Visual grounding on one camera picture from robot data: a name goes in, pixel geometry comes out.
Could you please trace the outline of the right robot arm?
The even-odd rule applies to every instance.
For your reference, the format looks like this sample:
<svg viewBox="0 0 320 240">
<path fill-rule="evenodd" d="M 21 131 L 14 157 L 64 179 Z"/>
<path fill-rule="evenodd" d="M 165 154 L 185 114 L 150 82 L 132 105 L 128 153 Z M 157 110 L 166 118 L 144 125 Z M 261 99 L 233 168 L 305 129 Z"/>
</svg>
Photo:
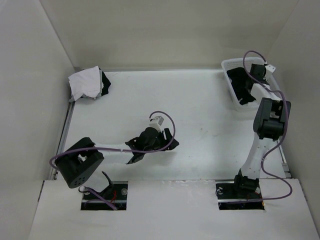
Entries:
<svg viewBox="0 0 320 240">
<path fill-rule="evenodd" d="M 273 66 L 252 64 L 250 71 L 245 68 L 252 85 L 250 94 L 259 103 L 254 121 L 254 139 L 248 157 L 234 178 L 232 192 L 238 198 L 257 194 L 260 189 L 260 174 L 280 179 L 265 171 L 267 156 L 281 145 L 287 133 L 291 103 L 280 90 L 271 90 L 268 77 L 272 75 Z"/>
</svg>

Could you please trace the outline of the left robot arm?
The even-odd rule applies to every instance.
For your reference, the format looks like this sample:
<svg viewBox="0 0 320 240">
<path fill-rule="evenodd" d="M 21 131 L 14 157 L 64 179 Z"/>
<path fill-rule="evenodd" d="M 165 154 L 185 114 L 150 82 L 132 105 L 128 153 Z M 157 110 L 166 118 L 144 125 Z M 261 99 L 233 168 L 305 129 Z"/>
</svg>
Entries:
<svg viewBox="0 0 320 240">
<path fill-rule="evenodd" d="M 141 161 L 145 152 L 171 151 L 179 145 L 168 128 L 149 126 L 139 136 L 120 145 L 97 145 L 84 137 L 54 163 L 67 186 L 75 189 L 84 185 L 103 161 L 131 165 Z"/>
</svg>

